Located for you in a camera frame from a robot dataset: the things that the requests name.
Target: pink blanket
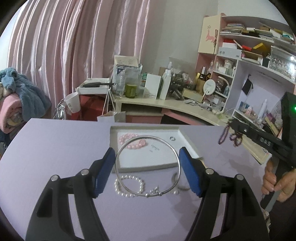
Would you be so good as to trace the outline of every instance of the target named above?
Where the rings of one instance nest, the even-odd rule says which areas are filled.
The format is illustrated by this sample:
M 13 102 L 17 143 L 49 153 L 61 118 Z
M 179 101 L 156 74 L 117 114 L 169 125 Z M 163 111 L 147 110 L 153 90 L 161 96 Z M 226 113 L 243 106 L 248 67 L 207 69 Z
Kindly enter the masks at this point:
M 22 103 L 20 97 L 13 93 L 0 101 L 0 129 L 5 133 L 10 133 L 15 126 L 7 125 L 7 119 L 12 117 L 15 113 L 22 113 Z

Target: black pouch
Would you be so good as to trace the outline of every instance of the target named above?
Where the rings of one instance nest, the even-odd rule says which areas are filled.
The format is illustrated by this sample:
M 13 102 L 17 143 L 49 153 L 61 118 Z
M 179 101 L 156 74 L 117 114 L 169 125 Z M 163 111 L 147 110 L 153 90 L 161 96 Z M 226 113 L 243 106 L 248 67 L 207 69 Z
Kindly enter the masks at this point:
M 248 94 L 250 93 L 250 90 L 254 88 L 254 87 L 253 87 L 253 83 L 249 80 L 249 77 L 250 77 L 250 76 L 251 76 L 251 75 L 248 76 L 248 78 L 247 78 L 247 80 L 246 80 L 246 82 L 245 82 L 245 84 L 244 84 L 244 86 L 243 86 L 243 88 L 242 88 L 242 91 L 243 91 L 246 95 L 248 95 Z

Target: pink curtain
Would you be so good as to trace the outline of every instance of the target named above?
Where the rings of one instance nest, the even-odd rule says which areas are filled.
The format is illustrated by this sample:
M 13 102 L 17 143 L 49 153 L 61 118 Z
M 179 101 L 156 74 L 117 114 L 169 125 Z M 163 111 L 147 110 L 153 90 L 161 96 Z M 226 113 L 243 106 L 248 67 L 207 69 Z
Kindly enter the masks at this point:
M 54 106 L 86 78 L 110 77 L 114 55 L 141 61 L 155 0 L 28 0 L 12 32 L 8 65 Z

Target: white jewelry tray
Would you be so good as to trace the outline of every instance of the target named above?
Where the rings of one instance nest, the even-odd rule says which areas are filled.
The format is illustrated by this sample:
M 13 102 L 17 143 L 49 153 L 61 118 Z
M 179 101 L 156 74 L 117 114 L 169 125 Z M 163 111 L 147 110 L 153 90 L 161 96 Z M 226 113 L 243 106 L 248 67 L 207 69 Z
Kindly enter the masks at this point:
M 119 138 L 126 134 L 133 133 L 141 135 L 156 136 L 171 144 L 179 153 L 180 148 L 186 147 L 193 158 L 201 158 L 197 148 L 190 139 L 173 126 L 112 126 L 110 129 L 110 147 L 117 153 L 121 144 Z M 174 153 L 164 144 L 146 139 L 146 145 L 140 149 L 128 149 L 127 147 L 119 156 L 119 172 L 140 172 L 151 171 L 178 165 Z

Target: purple table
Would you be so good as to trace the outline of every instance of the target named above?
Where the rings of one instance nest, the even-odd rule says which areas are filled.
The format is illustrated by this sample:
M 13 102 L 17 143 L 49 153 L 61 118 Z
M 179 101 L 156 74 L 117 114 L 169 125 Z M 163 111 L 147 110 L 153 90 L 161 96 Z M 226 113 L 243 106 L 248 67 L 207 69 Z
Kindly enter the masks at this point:
M 243 146 L 234 148 L 226 141 L 218 145 L 223 128 L 219 126 L 180 126 L 196 145 L 207 167 L 219 174 L 245 176 L 261 199 L 264 169 Z M 34 206 L 49 178 L 58 174 L 70 177 L 90 167 L 109 147 L 110 125 L 107 123 L 31 119 L 13 140 L 0 161 L 0 206 L 15 230 L 25 238 Z M 176 168 L 136 173 L 150 188 L 171 184 Z M 200 199 L 191 191 L 155 198 L 125 198 L 117 195 L 111 174 L 106 188 L 94 200 L 102 224 L 111 241 L 184 240 L 195 218 Z M 220 232 L 225 197 L 222 196 L 213 236 Z M 73 227 L 81 233 L 74 197 L 70 195 Z

